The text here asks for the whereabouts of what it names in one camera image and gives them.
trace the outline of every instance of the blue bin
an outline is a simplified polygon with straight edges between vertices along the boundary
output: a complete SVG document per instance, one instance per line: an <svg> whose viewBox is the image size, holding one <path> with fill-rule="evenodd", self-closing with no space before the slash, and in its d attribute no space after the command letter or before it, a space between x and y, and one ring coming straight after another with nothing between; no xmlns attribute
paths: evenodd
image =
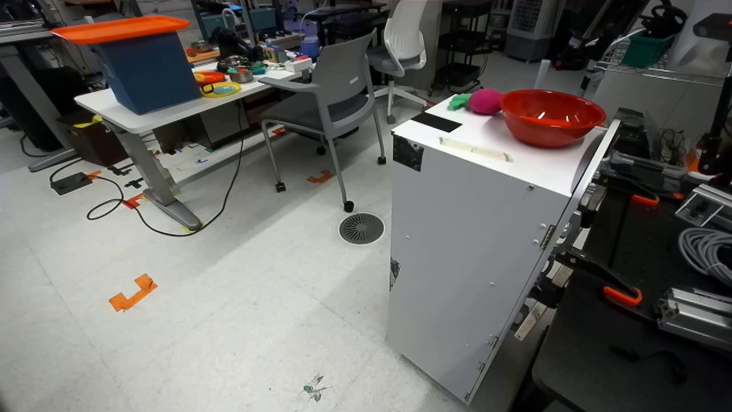
<svg viewBox="0 0 732 412"><path fill-rule="evenodd" d="M98 43L94 53L117 101L136 114L200 95L175 35Z"/></svg>
<svg viewBox="0 0 732 412"><path fill-rule="evenodd" d="M311 57L311 60L318 60L318 55L320 55L318 36L304 36L304 41L300 43L300 53Z"/></svg>

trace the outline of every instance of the orange tray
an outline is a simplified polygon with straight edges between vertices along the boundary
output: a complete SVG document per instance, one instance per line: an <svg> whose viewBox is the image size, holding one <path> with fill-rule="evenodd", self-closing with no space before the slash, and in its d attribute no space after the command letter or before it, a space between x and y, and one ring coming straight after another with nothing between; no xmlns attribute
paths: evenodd
<svg viewBox="0 0 732 412"><path fill-rule="evenodd" d="M167 31L185 30L189 23L185 18L148 13L140 18L118 18L86 25L54 28L52 31L70 43L95 46L111 41L128 41L140 36L154 36Z"/></svg>

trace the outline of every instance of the pink object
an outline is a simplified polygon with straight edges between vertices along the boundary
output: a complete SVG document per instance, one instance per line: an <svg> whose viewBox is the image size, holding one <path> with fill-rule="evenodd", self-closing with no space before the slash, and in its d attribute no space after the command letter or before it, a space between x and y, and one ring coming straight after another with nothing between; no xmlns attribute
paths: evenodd
<svg viewBox="0 0 732 412"><path fill-rule="evenodd" d="M503 94L499 89L477 89L468 101L466 110L476 114L496 114L501 110Z"/></svg>

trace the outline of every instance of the red bowl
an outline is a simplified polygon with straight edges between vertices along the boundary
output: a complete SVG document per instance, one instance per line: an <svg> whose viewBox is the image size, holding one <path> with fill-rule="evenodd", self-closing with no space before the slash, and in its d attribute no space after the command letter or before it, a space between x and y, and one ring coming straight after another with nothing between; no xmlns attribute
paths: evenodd
<svg viewBox="0 0 732 412"><path fill-rule="evenodd" d="M503 95L503 118L511 137L531 147L558 149L580 142L590 129L603 123L603 110L586 98L516 89Z"/></svg>

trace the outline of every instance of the gray office chair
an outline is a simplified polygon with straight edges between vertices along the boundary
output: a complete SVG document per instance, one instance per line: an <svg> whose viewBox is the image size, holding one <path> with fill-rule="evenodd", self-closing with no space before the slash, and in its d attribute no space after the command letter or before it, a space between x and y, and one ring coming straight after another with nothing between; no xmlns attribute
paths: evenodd
<svg viewBox="0 0 732 412"><path fill-rule="evenodd" d="M367 62L375 71L389 75L389 84L375 95L385 95L385 123L393 123L393 95L427 106L424 98L413 95L404 87L393 84L393 78L404 78L406 71L418 71L427 63L424 41L418 30L427 0L399 0L385 21L383 46L367 51Z"/></svg>
<svg viewBox="0 0 732 412"><path fill-rule="evenodd" d="M312 83L285 83L285 79L268 79L260 83L294 91L294 95L270 107L260 129L268 142L270 161L275 168L276 192L284 192L281 173L275 161L272 142L268 137L268 129L281 123L292 131L301 131L308 136L318 136L323 144L327 144L331 163L335 168L342 211L350 213L355 204L348 200L344 182L340 176L339 153L334 140L355 131L358 123L372 117L375 136L380 142L376 163L383 165L383 140L376 113L372 110L372 84L367 73L365 49L372 38L372 31L351 41L334 43L323 49L318 66L312 68Z"/></svg>

